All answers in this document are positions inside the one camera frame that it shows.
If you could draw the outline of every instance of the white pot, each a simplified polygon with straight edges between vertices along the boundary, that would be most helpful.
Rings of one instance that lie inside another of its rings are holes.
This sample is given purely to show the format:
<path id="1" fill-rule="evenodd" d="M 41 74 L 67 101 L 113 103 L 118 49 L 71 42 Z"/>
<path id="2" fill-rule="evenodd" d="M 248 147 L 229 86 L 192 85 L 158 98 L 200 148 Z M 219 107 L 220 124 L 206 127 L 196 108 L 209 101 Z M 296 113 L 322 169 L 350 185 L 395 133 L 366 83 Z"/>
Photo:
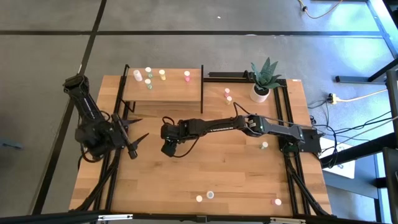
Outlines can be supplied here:
<path id="1" fill-rule="evenodd" d="M 262 102 L 264 102 L 267 99 L 267 97 L 269 96 L 269 93 L 271 92 L 271 90 L 268 90 L 267 95 L 262 96 L 262 95 L 258 95 L 256 93 L 256 91 L 254 91 L 254 87 L 255 86 L 256 86 L 256 84 L 254 84 L 253 88 L 251 88 L 250 98 L 256 103 L 262 103 Z"/>

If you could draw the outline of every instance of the electrical plug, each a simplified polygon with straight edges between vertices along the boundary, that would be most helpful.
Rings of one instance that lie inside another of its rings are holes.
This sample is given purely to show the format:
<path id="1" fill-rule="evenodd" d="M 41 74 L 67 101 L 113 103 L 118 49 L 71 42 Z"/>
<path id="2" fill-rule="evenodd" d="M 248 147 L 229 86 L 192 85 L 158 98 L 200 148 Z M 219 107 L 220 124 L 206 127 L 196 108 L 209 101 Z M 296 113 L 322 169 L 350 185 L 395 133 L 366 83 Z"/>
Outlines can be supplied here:
<path id="1" fill-rule="evenodd" d="M 337 104 L 337 99 L 338 97 L 336 96 L 336 93 L 329 93 L 328 98 L 326 99 L 328 103 L 331 104 Z"/>

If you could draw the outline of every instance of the wooden shelf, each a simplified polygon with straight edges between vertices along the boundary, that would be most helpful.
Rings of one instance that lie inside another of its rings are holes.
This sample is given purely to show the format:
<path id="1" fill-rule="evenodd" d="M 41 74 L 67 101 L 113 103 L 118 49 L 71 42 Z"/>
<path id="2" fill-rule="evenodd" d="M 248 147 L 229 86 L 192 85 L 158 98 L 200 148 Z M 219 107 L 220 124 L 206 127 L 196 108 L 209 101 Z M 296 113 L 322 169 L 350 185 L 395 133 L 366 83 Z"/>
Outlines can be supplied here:
<path id="1" fill-rule="evenodd" d="M 165 70 L 166 80 L 161 80 L 159 70 Z M 141 82 L 134 79 L 133 71 L 139 70 L 143 77 Z M 190 72 L 191 80 L 185 81 L 184 72 Z M 151 79 L 153 89 L 149 90 L 144 83 L 147 73 L 144 68 L 130 68 L 124 88 L 125 101 L 183 101 L 200 102 L 201 70 L 198 68 L 153 68 Z"/>

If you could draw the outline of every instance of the yellow cable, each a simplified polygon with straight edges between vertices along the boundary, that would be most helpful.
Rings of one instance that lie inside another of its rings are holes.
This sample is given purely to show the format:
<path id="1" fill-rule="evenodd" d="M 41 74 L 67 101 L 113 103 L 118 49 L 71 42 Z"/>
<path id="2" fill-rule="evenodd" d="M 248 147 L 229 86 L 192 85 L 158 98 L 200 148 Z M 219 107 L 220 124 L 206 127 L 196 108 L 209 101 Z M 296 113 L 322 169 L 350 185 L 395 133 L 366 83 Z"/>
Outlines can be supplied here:
<path id="1" fill-rule="evenodd" d="M 305 6 L 304 6 L 303 1 L 302 1 L 302 0 L 298 0 L 298 1 L 300 2 L 301 7 L 304 8 Z M 331 12 L 332 10 L 334 10 L 335 7 L 337 7 L 342 1 L 343 1 L 343 0 L 340 0 L 337 4 L 335 4 L 335 6 L 333 6 L 333 7 L 332 7 L 329 11 L 327 11 L 325 14 L 320 15 L 320 16 L 317 16 L 317 17 L 311 16 L 311 15 L 308 13 L 308 9 L 305 9 L 304 11 L 305 11 L 305 13 L 307 13 L 307 16 L 308 16 L 309 18 L 311 18 L 311 19 L 319 19 L 319 18 L 321 18 L 321 17 L 327 15 L 327 14 L 328 14 L 329 12 Z"/>

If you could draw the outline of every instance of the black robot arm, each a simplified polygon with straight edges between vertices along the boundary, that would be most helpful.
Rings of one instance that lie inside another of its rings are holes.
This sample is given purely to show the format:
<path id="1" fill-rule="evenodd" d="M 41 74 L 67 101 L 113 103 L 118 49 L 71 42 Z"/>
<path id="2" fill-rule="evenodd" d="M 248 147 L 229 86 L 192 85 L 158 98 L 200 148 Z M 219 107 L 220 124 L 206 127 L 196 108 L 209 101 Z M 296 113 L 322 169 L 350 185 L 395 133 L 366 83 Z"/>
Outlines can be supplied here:
<path id="1" fill-rule="evenodd" d="M 247 116 L 239 115 L 234 118 L 211 121 L 204 121 L 202 119 L 180 120 L 177 125 L 174 122 L 164 122 L 160 129 L 160 136 L 165 140 L 162 152 L 169 157 L 173 157 L 177 144 L 184 143 L 186 140 L 198 139 L 207 133 L 234 129 L 240 130 L 252 137 L 273 134 L 283 136 L 294 144 L 304 143 L 303 133 L 299 126 L 285 127 L 270 124 L 263 116 L 249 114 Z"/>
<path id="2" fill-rule="evenodd" d="M 89 92 L 88 79 L 84 75 L 68 78 L 63 84 L 63 91 L 67 93 L 81 117 L 81 124 L 75 131 L 75 139 L 84 145 L 95 160 L 105 153 L 127 147 L 131 159 L 137 157 L 137 146 L 129 142 L 124 124 L 117 113 L 112 114 L 107 121 Z"/>

